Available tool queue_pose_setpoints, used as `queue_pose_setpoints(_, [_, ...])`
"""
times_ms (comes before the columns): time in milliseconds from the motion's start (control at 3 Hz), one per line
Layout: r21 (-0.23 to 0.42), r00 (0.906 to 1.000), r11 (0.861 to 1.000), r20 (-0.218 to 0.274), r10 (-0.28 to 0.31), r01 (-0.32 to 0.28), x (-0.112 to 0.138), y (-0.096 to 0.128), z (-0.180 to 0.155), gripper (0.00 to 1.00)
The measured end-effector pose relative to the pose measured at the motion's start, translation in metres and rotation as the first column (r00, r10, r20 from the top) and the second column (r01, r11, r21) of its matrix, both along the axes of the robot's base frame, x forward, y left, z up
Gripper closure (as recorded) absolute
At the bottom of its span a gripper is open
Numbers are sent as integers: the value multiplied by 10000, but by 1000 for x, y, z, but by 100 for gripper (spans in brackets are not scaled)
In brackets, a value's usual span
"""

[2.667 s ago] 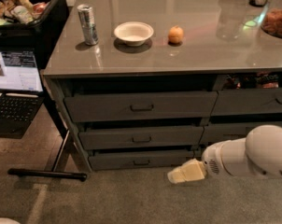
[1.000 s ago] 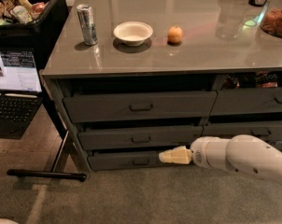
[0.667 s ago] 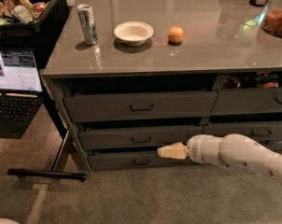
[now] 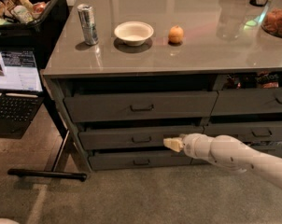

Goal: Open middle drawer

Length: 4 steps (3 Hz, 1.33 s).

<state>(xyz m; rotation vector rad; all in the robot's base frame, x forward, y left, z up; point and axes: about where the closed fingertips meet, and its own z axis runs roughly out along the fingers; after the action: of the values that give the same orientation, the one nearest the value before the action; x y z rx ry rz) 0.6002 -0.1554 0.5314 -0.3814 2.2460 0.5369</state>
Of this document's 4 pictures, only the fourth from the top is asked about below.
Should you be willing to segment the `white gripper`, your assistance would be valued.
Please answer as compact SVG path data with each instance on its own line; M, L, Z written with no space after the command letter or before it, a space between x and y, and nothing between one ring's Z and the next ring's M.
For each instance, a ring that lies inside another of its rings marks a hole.
M192 133L187 134L181 139L180 137L164 138L163 144L175 152L182 149L185 154L194 159L212 160L210 153L212 137L205 134Z

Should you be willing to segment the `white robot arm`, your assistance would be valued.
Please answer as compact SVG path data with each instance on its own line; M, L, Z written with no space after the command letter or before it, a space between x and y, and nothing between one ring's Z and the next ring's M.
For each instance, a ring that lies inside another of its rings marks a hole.
M282 189L282 158L259 152L234 137L192 133L164 138L163 144L175 152L183 151L193 159L236 173L251 171Z

